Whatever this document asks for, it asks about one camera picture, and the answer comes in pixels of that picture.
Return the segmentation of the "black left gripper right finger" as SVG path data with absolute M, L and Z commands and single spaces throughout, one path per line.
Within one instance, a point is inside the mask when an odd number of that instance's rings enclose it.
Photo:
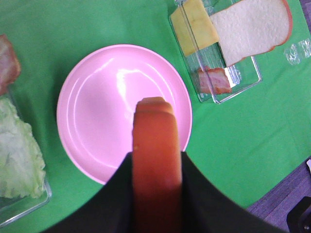
M 182 161 L 183 233 L 282 233 L 219 191 L 185 152 Z

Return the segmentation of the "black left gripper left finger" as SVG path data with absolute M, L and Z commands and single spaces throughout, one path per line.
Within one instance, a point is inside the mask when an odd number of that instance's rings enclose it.
M 132 233 L 132 154 L 112 178 L 83 206 L 45 233 Z

